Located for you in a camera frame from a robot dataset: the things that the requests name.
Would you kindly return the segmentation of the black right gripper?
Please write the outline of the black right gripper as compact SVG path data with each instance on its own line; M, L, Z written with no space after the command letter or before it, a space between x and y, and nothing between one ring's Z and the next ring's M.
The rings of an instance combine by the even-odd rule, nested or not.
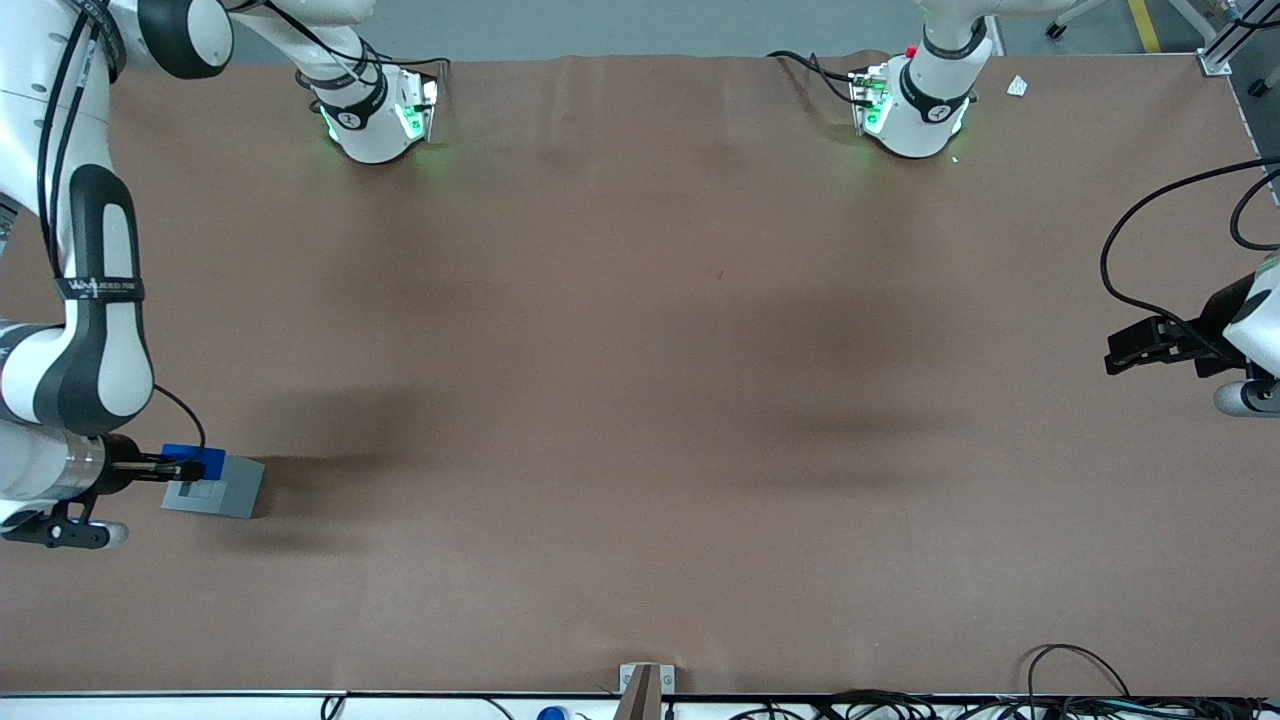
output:
M125 436L104 436L102 493L115 495L137 480L145 482L197 482L201 457L173 457L143 454L137 443Z

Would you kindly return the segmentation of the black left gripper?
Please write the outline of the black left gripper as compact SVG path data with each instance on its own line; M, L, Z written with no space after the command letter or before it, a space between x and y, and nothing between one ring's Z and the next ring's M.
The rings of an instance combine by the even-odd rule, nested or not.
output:
M1152 355L1155 348L1167 346L1164 363L1190 361L1201 379L1225 372L1245 370L1248 364L1245 355L1231 346L1222 333L1228 323L1240 311L1252 282L1252 275L1244 275L1204 301L1199 315L1187 323L1202 340L1178 329L1162 316L1147 316L1116 331L1110 336L1108 352L1105 355L1106 374L1119 375L1149 365L1155 361Z

